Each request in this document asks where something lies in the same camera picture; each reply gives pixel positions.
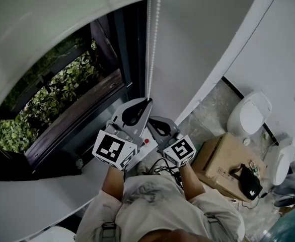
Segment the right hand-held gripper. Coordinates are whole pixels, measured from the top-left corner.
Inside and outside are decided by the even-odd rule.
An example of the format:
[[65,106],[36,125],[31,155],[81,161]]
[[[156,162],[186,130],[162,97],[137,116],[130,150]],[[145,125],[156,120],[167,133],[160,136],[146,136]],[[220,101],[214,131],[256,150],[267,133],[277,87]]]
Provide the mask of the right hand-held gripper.
[[[171,133],[179,132],[178,127],[171,119],[160,116],[149,118],[147,127],[158,145],[163,144]],[[161,154],[176,167],[182,167],[195,156],[196,149],[189,136],[185,135],[172,145],[161,149]]]

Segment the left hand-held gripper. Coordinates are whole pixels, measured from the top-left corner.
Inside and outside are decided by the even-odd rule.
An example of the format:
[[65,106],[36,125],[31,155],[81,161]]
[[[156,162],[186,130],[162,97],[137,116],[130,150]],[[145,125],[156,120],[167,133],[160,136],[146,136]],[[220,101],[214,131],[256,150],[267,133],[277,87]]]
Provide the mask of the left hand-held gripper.
[[142,133],[148,123],[153,107],[152,99],[136,98],[117,108],[112,121],[100,130],[92,154],[110,166],[124,170],[143,145]]

